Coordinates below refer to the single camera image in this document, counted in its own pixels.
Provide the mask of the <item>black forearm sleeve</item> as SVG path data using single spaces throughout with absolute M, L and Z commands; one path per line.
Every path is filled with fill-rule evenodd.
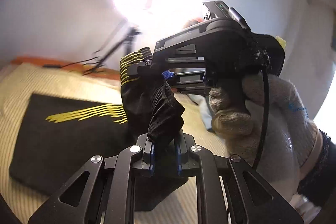
M 300 181 L 298 194 L 323 207 L 335 189 L 335 144 L 320 131 L 322 149 L 313 169 Z

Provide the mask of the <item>white knit gloved hand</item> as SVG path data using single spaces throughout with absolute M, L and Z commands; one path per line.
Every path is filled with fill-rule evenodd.
M 313 169 L 322 149 L 322 136 L 297 89 L 289 81 L 269 75 L 268 127 L 257 172 L 287 201 L 299 182 Z M 235 110 L 232 96 L 224 88 L 212 88 L 209 95 L 214 132 L 224 140 L 228 154 L 238 154 L 253 164 L 260 141 L 264 111 L 262 75 L 249 75 L 241 83 L 248 114 Z

